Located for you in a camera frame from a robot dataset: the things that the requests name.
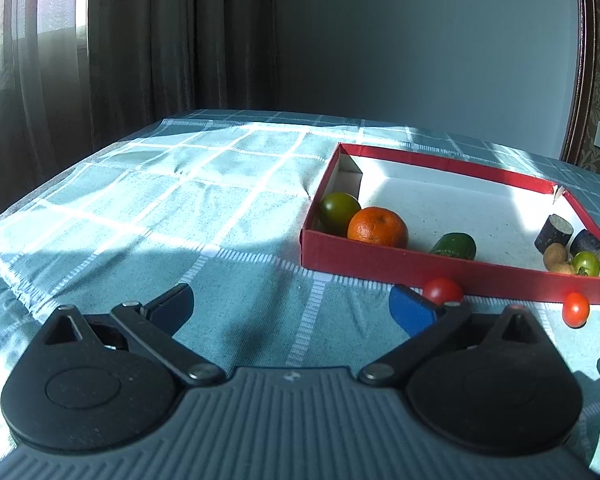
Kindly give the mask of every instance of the red box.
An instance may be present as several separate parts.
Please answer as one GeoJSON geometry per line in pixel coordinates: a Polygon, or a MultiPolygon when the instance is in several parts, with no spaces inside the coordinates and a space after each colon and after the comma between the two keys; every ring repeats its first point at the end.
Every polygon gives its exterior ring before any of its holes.
{"type": "Polygon", "coordinates": [[[302,226],[301,263],[322,272],[417,287],[444,276],[461,283],[466,294],[514,300],[561,303],[577,291],[600,304],[600,277],[547,272],[533,245],[551,212],[569,220],[574,234],[586,228],[600,240],[600,229],[568,190],[554,204],[556,188],[542,178],[472,162],[339,144],[302,226]],[[317,207],[333,190],[350,192],[362,207],[397,212],[410,232],[409,249],[321,232],[317,207]],[[435,237],[445,232],[471,234],[476,260],[429,254],[435,237]]]}

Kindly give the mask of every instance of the curtain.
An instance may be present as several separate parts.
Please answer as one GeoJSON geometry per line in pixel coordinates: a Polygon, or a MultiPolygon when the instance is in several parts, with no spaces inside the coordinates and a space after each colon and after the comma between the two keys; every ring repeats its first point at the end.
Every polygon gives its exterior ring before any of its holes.
{"type": "Polygon", "coordinates": [[[274,0],[89,0],[97,147],[192,108],[274,109],[274,0]]]}
{"type": "Polygon", "coordinates": [[[93,150],[86,0],[0,0],[0,212],[93,150]]]}

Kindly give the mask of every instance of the silver bolt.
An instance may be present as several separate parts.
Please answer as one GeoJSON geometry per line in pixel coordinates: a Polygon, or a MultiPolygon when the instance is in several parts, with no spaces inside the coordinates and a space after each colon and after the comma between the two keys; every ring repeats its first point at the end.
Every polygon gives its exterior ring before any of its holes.
{"type": "Polygon", "coordinates": [[[374,381],[382,381],[391,377],[395,371],[394,369],[385,363],[372,363],[362,370],[362,373],[367,379],[374,381]]]}
{"type": "Polygon", "coordinates": [[[205,381],[218,377],[222,373],[222,370],[213,363],[201,363],[189,368],[188,373],[192,379],[205,381]]]}

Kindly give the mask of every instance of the green tomato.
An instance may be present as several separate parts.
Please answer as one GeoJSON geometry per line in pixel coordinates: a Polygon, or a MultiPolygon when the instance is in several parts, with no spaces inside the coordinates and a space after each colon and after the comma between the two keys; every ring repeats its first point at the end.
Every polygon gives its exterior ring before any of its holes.
{"type": "Polygon", "coordinates": [[[571,266],[581,276],[596,278],[600,275],[600,261],[591,251],[580,251],[573,257],[571,266]]]}
{"type": "Polygon", "coordinates": [[[329,193],[320,201],[318,218],[329,234],[346,236],[351,218],[360,211],[360,204],[349,193],[329,193]]]}

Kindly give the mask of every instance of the checkered tablecloth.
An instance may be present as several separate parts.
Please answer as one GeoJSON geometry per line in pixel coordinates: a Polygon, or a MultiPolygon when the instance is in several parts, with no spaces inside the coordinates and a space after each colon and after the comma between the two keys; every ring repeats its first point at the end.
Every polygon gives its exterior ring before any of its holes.
{"type": "MultiPolygon", "coordinates": [[[[163,120],[0,218],[0,390],[56,306],[103,313],[178,282],[191,284],[196,307],[176,339],[226,370],[347,365],[356,373],[400,344],[406,334],[389,315],[390,285],[299,266],[300,225],[337,142],[542,176],[567,186],[600,226],[600,176],[468,137],[244,110],[163,120]]],[[[470,301],[480,312],[507,303],[470,301]]],[[[559,305],[528,304],[584,391],[569,445],[600,471],[600,306],[576,331],[559,305]]],[[[0,458],[12,446],[0,415],[0,458]]]]}

